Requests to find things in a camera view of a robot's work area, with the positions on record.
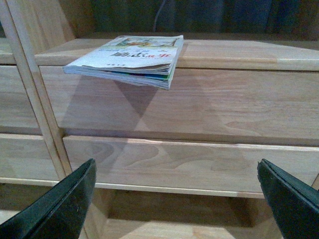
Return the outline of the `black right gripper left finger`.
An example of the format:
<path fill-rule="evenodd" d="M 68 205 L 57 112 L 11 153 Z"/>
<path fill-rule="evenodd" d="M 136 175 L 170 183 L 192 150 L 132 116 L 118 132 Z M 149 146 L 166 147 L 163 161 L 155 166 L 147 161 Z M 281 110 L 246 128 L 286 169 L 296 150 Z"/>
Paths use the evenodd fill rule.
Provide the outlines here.
<path fill-rule="evenodd" d="M 92 202 L 96 162 L 89 159 L 0 226 L 2 239 L 77 239 Z"/>

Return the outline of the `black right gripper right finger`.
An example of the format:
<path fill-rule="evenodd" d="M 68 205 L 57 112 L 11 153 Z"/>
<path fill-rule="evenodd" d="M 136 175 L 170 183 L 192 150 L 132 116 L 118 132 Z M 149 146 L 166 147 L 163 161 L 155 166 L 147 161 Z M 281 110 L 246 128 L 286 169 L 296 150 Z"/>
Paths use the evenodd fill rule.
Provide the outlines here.
<path fill-rule="evenodd" d="M 319 192 L 272 162 L 258 163 L 258 180 L 285 239 L 319 237 Z"/>

